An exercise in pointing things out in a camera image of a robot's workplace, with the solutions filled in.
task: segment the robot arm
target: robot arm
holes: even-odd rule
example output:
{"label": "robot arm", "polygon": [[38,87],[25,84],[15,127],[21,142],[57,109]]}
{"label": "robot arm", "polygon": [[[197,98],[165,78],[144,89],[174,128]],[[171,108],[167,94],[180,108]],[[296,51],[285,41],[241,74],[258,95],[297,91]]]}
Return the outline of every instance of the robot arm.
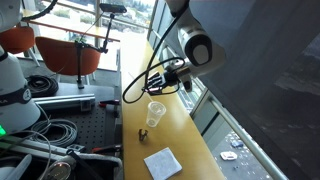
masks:
{"label": "robot arm", "polygon": [[163,75],[154,75],[148,78],[148,92],[152,95],[167,86],[173,86],[180,82],[186,91],[192,90],[191,79],[214,71],[225,61],[224,49],[212,41],[200,23],[193,17],[189,8],[189,0],[166,0],[171,15],[176,17],[178,39],[184,54],[187,56],[183,68],[176,69],[176,65],[165,67]]}

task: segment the red chair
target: red chair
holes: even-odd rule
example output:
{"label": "red chair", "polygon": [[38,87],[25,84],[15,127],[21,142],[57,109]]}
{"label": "red chair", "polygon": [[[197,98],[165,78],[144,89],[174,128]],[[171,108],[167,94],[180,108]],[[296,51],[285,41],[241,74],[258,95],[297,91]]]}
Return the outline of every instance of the red chair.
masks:
{"label": "red chair", "polygon": [[[35,38],[38,50],[47,68],[57,74],[56,80],[60,81],[62,75],[78,75],[77,49],[74,42],[38,36]],[[90,85],[89,74],[98,68],[100,53],[93,49],[82,49],[81,75],[86,77]]]}
{"label": "red chair", "polygon": [[34,32],[31,27],[14,27],[0,33],[0,44],[5,51],[12,54],[28,51],[37,66],[40,66],[37,58],[31,50],[35,44]]}

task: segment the black cable bundle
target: black cable bundle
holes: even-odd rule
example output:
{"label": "black cable bundle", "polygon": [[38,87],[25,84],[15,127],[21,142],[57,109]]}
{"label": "black cable bundle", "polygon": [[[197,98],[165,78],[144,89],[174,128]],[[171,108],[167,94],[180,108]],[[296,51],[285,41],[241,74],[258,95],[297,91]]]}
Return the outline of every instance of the black cable bundle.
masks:
{"label": "black cable bundle", "polygon": [[59,89],[57,81],[46,76],[33,75],[26,78],[32,97],[48,97]]}

